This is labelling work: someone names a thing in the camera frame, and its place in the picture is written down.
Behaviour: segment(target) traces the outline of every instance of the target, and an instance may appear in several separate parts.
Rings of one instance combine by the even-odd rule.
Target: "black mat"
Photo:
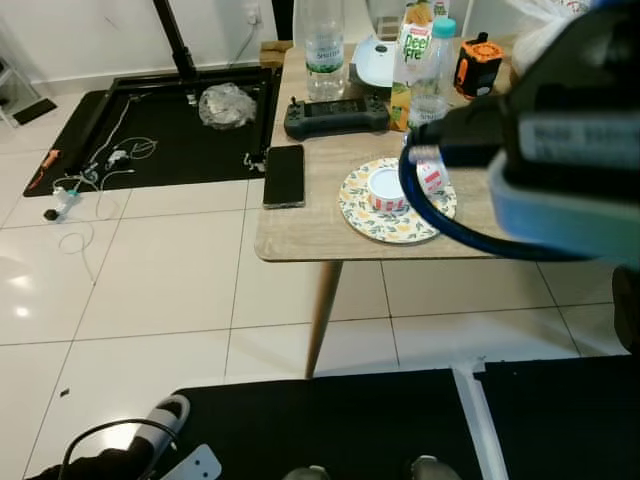
[[[222,479],[280,480],[325,466],[333,480],[408,480],[408,466],[435,455],[464,480],[482,478],[453,375],[448,370],[320,378],[182,390],[191,414],[181,451],[201,443]]]
[[[256,98],[260,88],[271,88],[271,86],[242,85],[242,88]],[[47,171],[40,185],[25,191],[25,196],[51,194],[52,182],[64,176],[65,167],[68,167],[65,152],[78,149],[83,128],[98,108],[105,93],[105,91],[96,91],[84,96],[52,146],[54,149],[61,150],[61,160]],[[91,142],[88,149],[91,153],[95,152],[108,138],[129,98],[127,92],[116,91],[114,95],[113,108],[101,124],[99,135]],[[270,117],[275,114],[272,109],[264,113]],[[259,138],[260,133],[256,136],[256,129],[271,129],[272,121],[273,119],[269,118],[237,129],[215,130],[202,124],[198,109],[187,103],[183,92],[152,93],[139,102],[130,104],[124,121],[110,145],[116,145],[129,137],[142,136],[157,140],[157,149],[150,158],[131,162],[128,168],[135,169],[135,174],[113,176],[108,179],[105,189],[261,178],[264,174],[257,170],[250,171],[243,164],[243,159],[249,146],[255,145],[256,139]],[[111,152],[111,147],[106,148],[98,155],[97,161],[104,164]],[[84,186],[82,191],[89,189],[90,187]]]
[[[509,478],[640,479],[639,372],[631,357],[488,364]]]

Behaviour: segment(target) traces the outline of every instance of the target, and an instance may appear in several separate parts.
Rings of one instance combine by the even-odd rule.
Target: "plastic bottle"
[[[302,9],[309,99],[338,100],[345,87],[343,0],[302,0]]]
[[[454,91],[456,52],[453,37],[456,21],[452,18],[436,18],[432,39],[419,74],[419,80],[411,86],[409,127],[416,128],[444,117],[449,110],[448,97]]]

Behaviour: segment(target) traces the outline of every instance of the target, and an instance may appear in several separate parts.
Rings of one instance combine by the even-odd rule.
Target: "floor tile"
[[[95,220],[115,220],[120,218],[131,190],[109,190],[102,194],[86,192],[79,196],[67,215],[57,220],[58,223],[90,222]],[[4,224],[5,228],[26,227],[30,225],[50,224],[43,214],[50,208],[57,207],[57,200],[52,196],[21,197]]]
[[[54,97],[51,100],[58,108],[15,129],[0,122],[0,154],[51,148],[83,95],[73,93]]]
[[[156,403],[184,386],[221,384],[228,335],[219,331],[75,342],[29,474],[59,463],[68,442],[87,428],[146,417]],[[61,396],[66,389],[68,394]],[[97,433],[78,446],[77,455],[126,448],[136,429],[126,425]]]
[[[246,180],[136,188],[124,217],[242,210],[246,196]]]
[[[282,325],[232,330],[225,383],[302,378],[310,329],[310,325]],[[317,375],[396,369],[393,333],[388,319],[329,324]]]
[[[383,268],[394,317],[553,305],[535,263],[429,260]]]
[[[228,328],[243,213],[123,219],[78,338]]]
[[[44,151],[0,154],[0,226],[5,223],[44,155]]]
[[[584,356],[626,355],[613,323],[613,304],[561,307],[560,311]]]
[[[402,369],[576,357],[556,308],[394,318]]]
[[[310,322],[320,280],[319,263],[267,263],[254,251],[258,210],[247,210],[233,327]],[[346,263],[332,320],[388,316],[379,262]]]
[[[2,478],[22,478],[68,349],[68,343],[0,347]]]
[[[262,195],[264,193],[264,178],[249,180],[247,192],[247,208],[262,208]]]
[[[614,268],[600,261],[540,263],[558,305],[612,302]]]
[[[92,289],[83,242],[95,276],[116,226],[105,221],[0,231],[0,344],[73,338]],[[68,234],[75,235],[62,240]]]

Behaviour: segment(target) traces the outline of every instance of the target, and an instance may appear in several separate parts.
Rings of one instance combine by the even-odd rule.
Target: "black cable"
[[[154,422],[153,420],[148,420],[146,418],[130,418],[127,420],[115,420],[113,422],[103,423],[102,425],[98,425],[97,427],[90,428],[86,432],[81,433],[69,444],[67,451],[64,453],[62,464],[60,465],[60,471],[58,472],[58,480],[64,480],[64,472],[69,466],[69,461],[71,460],[71,454],[73,453],[73,450],[78,446],[78,444],[82,440],[84,440],[90,435],[93,435],[96,432],[100,432],[102,430],[106,430],[111,427],[116,427],[118,425],[125,425],[130,423],[137,423],[140,425],[149,425],[151,427],[158,428],[164,431],[167,435],[169,435],[174,445],[177,445],[178,435],[176,434],[176,432],[171,430],[166,425],[159,422]]]
[[[433,228],[447,237],[464,245],[482,250],[498,257],[534,262],[567,262],[586,260],[587,257],[573,255],[555,248],[535,245],[533,243],[514,242],[491,237],[471,230],[464,225],[442,214],[427,198],[418,181],[416,165],[409,160],[411,145],[407,145],[400,155],[398,173],[400,184],[411,206]]]

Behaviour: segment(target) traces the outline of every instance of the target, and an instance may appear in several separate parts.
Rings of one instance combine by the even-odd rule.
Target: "smartphone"
[[[304,207],[302,145],[269,149],[262,203],[264,208]]]

